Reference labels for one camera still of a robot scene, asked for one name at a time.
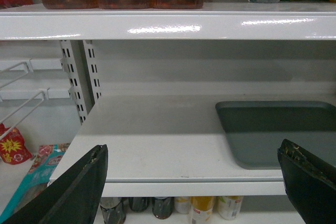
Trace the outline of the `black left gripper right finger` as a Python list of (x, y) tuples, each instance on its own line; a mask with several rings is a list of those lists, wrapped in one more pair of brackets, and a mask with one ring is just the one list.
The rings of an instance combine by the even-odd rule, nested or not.
[(335, 167), (284, 139), (277, 151), (285, 192), (305, 223), (335, 223)]

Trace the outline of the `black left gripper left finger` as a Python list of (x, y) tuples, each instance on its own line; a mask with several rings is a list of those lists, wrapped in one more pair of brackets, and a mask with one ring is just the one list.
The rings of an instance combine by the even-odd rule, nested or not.
[(108, 148), (96, 145), (4, 223), (94, 223), (108, 170)]

